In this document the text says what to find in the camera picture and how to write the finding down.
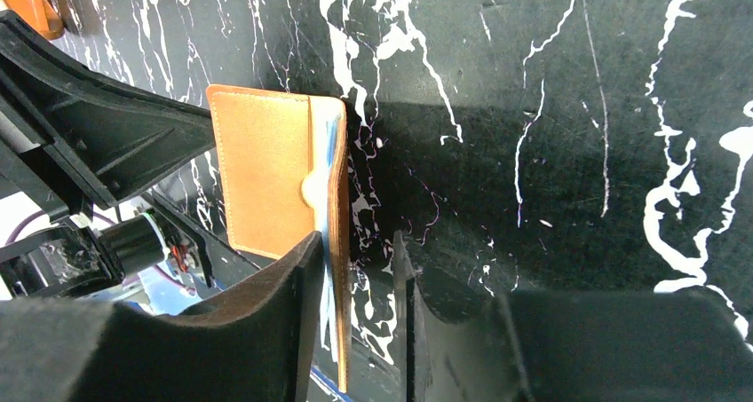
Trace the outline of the brown leather card holder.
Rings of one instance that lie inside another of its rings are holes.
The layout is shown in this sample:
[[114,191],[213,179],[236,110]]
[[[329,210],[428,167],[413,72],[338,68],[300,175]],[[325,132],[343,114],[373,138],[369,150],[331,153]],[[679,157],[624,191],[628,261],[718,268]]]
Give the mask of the brown leather card holder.
[[279,259],[308,233],[321,233],[321,331],[346,392],[352,331],[345,103],[216,83],[206,95],[230,246]]

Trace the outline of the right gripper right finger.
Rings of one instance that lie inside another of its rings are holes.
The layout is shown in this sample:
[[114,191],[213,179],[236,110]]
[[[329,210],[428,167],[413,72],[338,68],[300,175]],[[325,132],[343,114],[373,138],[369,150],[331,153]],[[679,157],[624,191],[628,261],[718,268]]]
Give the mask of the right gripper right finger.
[[752,353],[704,296],[480,294],[393,260],[406,401],[749,401]]

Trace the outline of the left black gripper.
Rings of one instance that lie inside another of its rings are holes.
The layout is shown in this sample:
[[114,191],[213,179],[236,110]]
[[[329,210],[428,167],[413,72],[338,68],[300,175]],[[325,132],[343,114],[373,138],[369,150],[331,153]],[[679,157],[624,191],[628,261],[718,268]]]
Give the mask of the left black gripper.
[[102,231],[93,205],[127,201],[214,143],[206,109],[91,71],[1,14],[1,178],[52,227],[1,247],[1,297],[88,296],[173,259],[213,283],[205,233],[157,195]]

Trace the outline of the orange wooden rack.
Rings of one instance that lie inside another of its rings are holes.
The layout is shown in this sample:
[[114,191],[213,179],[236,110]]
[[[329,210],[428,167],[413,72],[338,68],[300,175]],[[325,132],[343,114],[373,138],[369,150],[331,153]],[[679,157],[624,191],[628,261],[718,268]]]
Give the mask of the orange wooden rack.
[[65,26],[49,0],[1,0],[1,11],[16,12],[30,27],[47,40],[63,36]]

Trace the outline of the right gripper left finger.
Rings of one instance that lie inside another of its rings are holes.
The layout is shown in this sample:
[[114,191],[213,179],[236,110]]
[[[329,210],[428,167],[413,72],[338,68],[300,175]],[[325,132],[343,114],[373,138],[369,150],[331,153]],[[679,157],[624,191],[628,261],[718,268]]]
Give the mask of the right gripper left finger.
[[123,303],[20,298],[1,305],[4,401],[304,401],[323,242],[178,315]]

